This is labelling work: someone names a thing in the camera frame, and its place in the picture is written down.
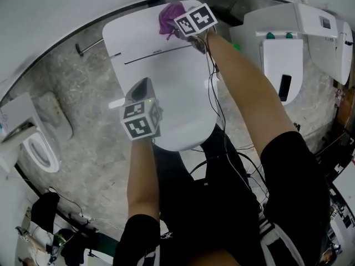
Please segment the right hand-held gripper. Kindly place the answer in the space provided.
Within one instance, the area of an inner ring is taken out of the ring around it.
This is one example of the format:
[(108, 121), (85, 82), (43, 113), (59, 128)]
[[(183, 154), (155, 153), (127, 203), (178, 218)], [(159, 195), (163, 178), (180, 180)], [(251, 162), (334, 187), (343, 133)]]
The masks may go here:
[(174, 19), (177, 37), (185, 40), (201, 53), (206, 53), (206, 36), (209, 29), (216, 31), (217, 19), (204, 3)]

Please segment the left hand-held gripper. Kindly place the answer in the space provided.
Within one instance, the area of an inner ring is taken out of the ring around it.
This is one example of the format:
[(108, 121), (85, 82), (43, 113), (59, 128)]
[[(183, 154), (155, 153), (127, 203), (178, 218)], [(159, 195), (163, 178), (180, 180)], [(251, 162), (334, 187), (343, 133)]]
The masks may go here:
[(150, 78), (137, 82), (119, 108), (120, 122), (131, 141), (159, 137), (162, 112)]

